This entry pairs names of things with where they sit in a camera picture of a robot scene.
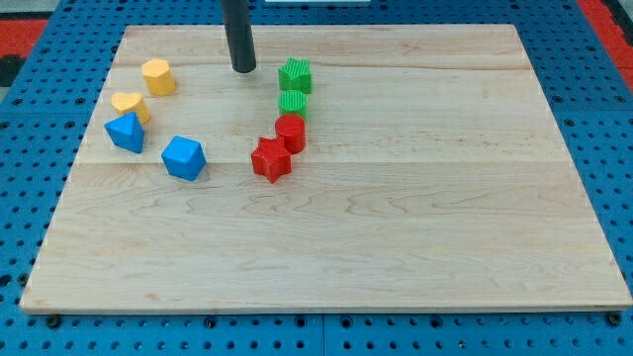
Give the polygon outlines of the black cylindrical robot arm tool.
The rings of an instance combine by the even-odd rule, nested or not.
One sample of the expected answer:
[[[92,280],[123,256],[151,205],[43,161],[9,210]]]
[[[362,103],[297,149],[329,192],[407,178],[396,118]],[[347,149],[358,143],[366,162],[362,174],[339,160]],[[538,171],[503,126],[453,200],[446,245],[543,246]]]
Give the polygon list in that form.
[[[256,68],[256,55],[246,0],[221,0],[232,69],[248,73]]]

